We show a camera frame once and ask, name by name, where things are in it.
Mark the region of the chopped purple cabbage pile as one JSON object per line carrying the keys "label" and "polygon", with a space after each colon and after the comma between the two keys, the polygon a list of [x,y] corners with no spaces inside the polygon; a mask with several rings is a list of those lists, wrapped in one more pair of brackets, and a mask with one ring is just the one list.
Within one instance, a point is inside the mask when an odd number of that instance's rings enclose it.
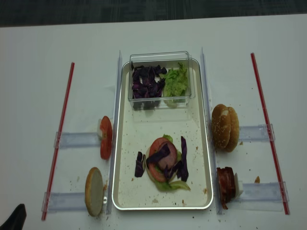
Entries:
{"label": "chopped purple cabbage pile", "polygon": [[137,101],[133,103],[135,110],[148,110],[157,108],[160,100],[149,100],[150,98],[160,98],[162,96],[164,80],[160,79],[159,74],[166,74],[165,67],[144,65],[135,67],[131,64],[132,72],[132,98],[145,99],[145,101]]}

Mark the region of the sesame bun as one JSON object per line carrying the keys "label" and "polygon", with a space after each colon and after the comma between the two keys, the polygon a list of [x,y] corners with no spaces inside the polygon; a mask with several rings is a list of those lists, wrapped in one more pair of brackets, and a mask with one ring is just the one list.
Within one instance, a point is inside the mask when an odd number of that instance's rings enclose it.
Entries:
{"label": "sesame bun", "polygon": [[223,104],[218,104],[212,112],[212,136],[216,149],[224,149],[230,139],[231,117],[228,108]]}
{"label": "sesame bun", "polygon": [[238,144],[239,140],[239,120],[237,113],[234,108],[227,108],[231,118],[231,129],[230,129],[230,138],[227,146],[225,147],[226,152],[232,152]]}

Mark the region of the clear holder lower left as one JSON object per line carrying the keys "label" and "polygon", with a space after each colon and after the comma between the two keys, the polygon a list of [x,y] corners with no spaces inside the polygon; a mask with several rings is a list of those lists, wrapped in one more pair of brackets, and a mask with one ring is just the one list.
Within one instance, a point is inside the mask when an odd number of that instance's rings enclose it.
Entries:
{"label": "clear holder lower left", "polygon": [[85,193],[47,193],[45,192],[42,212],[86,211]]}

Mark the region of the white block behind bacon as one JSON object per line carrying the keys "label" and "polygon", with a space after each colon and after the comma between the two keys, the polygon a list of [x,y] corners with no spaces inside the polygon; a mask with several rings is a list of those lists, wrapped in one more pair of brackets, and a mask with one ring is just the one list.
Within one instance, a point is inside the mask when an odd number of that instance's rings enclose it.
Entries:
{"label": "white block behind bacon", "polygon": [[237,173],[234,174],[234,180],[235,180],[235,199],[238,199],[240,195],[243,193],[243,183],[238,179]]}

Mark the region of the clear rail right of tray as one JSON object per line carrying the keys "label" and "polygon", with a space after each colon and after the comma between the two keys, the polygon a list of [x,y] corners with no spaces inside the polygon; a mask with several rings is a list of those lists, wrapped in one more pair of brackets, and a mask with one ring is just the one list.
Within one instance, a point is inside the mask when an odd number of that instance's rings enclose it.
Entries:
{"label": "clear rail right of tray", "polygon": [[222,215],[223,208],[220,202],[219,184],[216,172],[216,152],[213,144],[213,137],[211,131],[211,102],[210,102],[209,83],[206,73],[207,68],[206,68],[206,61],[205,61],[203,47],[201,48],[200,59],[201,59],[200,62],[201,85],[202,85],[202,94],[203,94],[203,104],[205,109],[204,114],[205,114],[206,135],[208,140],[208,153],[210,155],[210,166],[211,166],[211,175],[213,182],[213,196],[215,200],[216,214]]}

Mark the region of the clear holder lower right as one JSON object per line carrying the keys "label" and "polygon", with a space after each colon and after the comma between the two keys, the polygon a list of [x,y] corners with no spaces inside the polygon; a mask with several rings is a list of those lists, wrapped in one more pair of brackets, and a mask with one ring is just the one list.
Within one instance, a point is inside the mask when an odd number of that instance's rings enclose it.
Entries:
{"label": "clear holder lower right", "polygon": [[243,184],[243,193],[238,199],[242,201],[289,201],[285,182]]}

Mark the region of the left red strip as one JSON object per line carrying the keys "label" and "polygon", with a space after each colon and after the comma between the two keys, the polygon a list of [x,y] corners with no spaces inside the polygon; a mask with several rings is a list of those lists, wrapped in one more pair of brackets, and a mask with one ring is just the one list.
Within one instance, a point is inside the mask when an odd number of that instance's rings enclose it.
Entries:
{"label": "left red strip", "polygon": [[54,173],[55,173],[56,163],[57,163],[57,157],[58,157],[58,151],[59,151],[59,141],[60,141],[63,125],[64,125],[65,114],[66,114],[67,103],[68,103],[69,94],[70,94],[70,88],[71,88],[71,82],[72,82],[72,78],[73,78],[74,67],[75,67],[75,63],[72,62],[71,68],[70,68],[70,73],[69,73],[69,78],[68,78],[68,82],[67,82],[67,87],[66,87],[66,92],[65,92],[60,122],[59,122],[59,128],[58,128],[58,131],[57,131],[57,134],[56,134],[56,137],[55,137],[54,154],[53,154],[53,159],[52,159],[52,164],[51,164],[51,169],[50,169],[50,175],[49,175],[49,180],[48,180],[48,185],[47,185],[46,197],[44,198],[44,206],[43,206],[43,210],[42,210],[42,217],[41,217],[42,221],[45,221],[46,217],[47,217],[47,208],[48,208],[48,204],[49,204],[49,198],[50,198],[50,194],[51,194],[51,189],[52,189],[52,184],[53,184],[53,179],[54,179]]}

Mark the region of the clear plastic container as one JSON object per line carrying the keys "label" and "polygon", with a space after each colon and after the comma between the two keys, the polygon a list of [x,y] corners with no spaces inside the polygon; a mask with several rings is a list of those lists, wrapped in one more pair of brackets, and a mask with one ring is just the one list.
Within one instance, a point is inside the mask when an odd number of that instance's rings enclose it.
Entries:
{"label": "clear plastic container", "polygon": [[129,68],[128,100],[134,110],[186,107],[195,97],[187,51],[134,54]]}

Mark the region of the black object bottom left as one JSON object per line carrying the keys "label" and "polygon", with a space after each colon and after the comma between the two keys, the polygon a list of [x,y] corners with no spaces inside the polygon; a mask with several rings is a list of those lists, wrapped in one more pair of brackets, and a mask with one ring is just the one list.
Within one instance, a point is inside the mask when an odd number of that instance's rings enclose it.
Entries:
{"label": "black object bottom left", "polygon": [[19,204],[9,218],[1,225],[0,230],[22,230],[27,213],[24,204]]}

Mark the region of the white metal tray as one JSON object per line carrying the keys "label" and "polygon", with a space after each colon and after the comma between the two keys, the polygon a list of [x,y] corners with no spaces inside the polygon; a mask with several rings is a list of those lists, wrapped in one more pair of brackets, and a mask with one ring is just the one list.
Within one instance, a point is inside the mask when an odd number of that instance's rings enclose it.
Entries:
{"label": "white metal tray", "polygon": [[[191,62],[195,97],[177,108],[161,104],[153,110],[134,110],[128,100],[129,64],[121,69],[112,184],[112,201],[119,210],[207,209],[213,201],[201,69],[197,60]],[[134,176],[138,152],[146,153],[165,134],[172,137],[177,149],[181,148],[181,139],[186,140],[189,190],[162,192],[147,173],[140,178]]]}

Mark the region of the clear holder upper left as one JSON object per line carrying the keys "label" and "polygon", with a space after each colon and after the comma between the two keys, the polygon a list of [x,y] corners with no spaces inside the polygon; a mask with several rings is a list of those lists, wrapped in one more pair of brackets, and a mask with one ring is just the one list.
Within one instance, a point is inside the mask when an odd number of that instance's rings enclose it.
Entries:
{"label": "clear holder upper left", "polygon": [[57,132],[54,141],[55,149],[99,147],[101,140],[95,132],[69,133]]}

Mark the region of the bacon meat slices stack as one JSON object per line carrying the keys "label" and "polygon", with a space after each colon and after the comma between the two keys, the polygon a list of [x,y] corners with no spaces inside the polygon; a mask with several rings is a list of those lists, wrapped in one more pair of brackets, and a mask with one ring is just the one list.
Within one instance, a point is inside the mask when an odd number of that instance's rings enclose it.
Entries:
{"label": "bacon meat slices stack", "polygon": [[227,210],[226,203],[236,196],[235,177],[231,167],[217,168],[220,202],[223,209]]}

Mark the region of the red strip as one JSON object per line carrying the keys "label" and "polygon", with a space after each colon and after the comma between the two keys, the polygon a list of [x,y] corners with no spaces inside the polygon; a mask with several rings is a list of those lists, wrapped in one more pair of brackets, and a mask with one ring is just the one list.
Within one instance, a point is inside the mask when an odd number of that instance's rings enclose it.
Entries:
{"label": "red strip", "polygon": [[58,157],[58,151],[59,151],[59,141],[60,141],[63,125],[64,125],[65,114],[66,114],[67,103],[68,103],[69,94],[70,94],[70,88],[71,88],[71,82],[72,82],[72,78],[73,78],[74,67],[75,67],[75,63],[72,62],[71,68],[70,68],[70,73],[69,73],[69,78],[68,78],[68,82],[67,82],[67,87],[66,87],[66,92],[65,92],[60,122],[59,122],[59,128],[58,128],[58,131],[57,131],[57,134],[56,134],[56,137],[55,137],[54,154],[53,154],[53,159],[52,159],[52,164],[51,164],[51,169],[50,169],[50,175],[49,175],[49,180],[48,180],[48,185],[47,185],[46,197],[44,198],[44,206],[43,206],[43,210],[42,210],[42,217],[41,217],[42,221],[45,221],[46,217],[47,217],[47,208],[48,208],[48,204],[49,204],[49,198],[50,198],[50,194],[51,194],[51,189],[52,189],[52,184],[53,184],[53,179],[54,179],[54,173],[55,173],[56,163],[57,163],[57,157]]}
{"label": "red strip", "polygon": [[258,71],[256,57],[255,57],[254,53],[251,53],[250,56],[251,56],[251,61],[252,61],[254,74],[255,74],[255,78],[256,78],[256,83],[257,83],[257,87],[258,87],[258,91],[259,91],[259,95],[260,95],[260,101],[261,101],[263,115],[264,115],[264,119],[265,119],[265,123],[266,123],[266,127],[267,127],[267,132],[268,132],[268,136],[269,136],[269,140],[270,140],[272,157],[273,157],[274,166],[275,166],[275,170],[276,170],[276,174],[277,174],[279,188],[280,188],[280,192],[281,192],[281,196],[282,196],[282,200],[283,200],[284,213],[285,213],[285,215],[290,215],[289,204],[288,204],[288,201],[287,201],[287,198],[286,198],[286,188],[285,188],[285,185],[284,185],[284,181],[283,181],[283,178],[282,178],[282,173],[281,173],[281,169],[280,169],[280,165],[279,165],[279,161],[278,161],[278,156],[277,156],[276,146],[275,146],[275,139],[273,137],[274,131],[273,131],[273,128],[271,126],[271,123],[270,123],[270,120],[269,120],[269,115],[268,115],[267,108],[266,108],[266,103],[265,103],[265,98],[264,98],[262,85],[261,85],[261,81],[260,81],[260,75],[259,75],[259,71]]}

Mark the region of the right red strip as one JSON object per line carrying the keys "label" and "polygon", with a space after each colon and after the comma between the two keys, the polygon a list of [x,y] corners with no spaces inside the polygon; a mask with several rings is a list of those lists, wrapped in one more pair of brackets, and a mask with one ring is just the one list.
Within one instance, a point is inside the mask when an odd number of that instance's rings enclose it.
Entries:
{"label": "right red strip", "polygon": [[281,173],[281,169],[280,169],[280,165],[279,165],[279,161],[278,161],[278,156],[277,156],[276,146],[275,146],[275,139],[273,137],[274,131],[273,131],[273,128],[271,126],[271,123],[270,123],[270,120],[269,120],[269,115],[268,115],[267,108],[266,108],[266,103],[265,103],[265,98],[264,98],[262,85],[261,85],[261,81],[260,81],[260,75],[259,75],[259,71],[258,71],[256,57],[255,57],[254,53],[251,53],[250,56],[251,56],[251,61],[252,61],[254,74],[255,74],[255,78],[256,78],[256,83],[257,83],[257,87],[258,87],[258,91],[259,91],[259,95],[260,95],[260,101],[261,101],[263,115],[264,115],[264,119],[265,119],[265,123],[266,123],[266,127],[267,127],[267,132],[268,132],[268,136],[269,136],[269,140],[270,140],[272,157],[273,157],[274,166],[275,166],[275,170],[276,170],[276,174],[277,174],[279,188],[280,188],[280,192],[281,192],[281,196],[282,196],[282,200],[283,200],[284,213],[285,213],[285,215],[290,215],[289,204],[288,204],[288,201],[287,201],[287,198],[286,198],[286,188],[285,188],[285,185],[284,185],[284,181],[283,181],[283,178],[282,178],[282,173]]}

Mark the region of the pink ham slice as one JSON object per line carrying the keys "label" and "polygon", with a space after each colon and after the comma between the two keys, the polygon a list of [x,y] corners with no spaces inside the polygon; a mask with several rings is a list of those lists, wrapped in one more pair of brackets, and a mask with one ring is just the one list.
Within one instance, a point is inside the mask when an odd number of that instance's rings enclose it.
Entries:
{"label": "pink ham slice", "polygon": [[158,151],[160,151],[164,145],[167,145],[168,149],[170,150],[170,153],[162,158],[157,164],[158,167],[161,170],[164,170],[166,167],[168,169],[171,169],[177,162],[177,149],[173,143],[170,141],[164,141],[161,143],[161,145],[158,148]]}

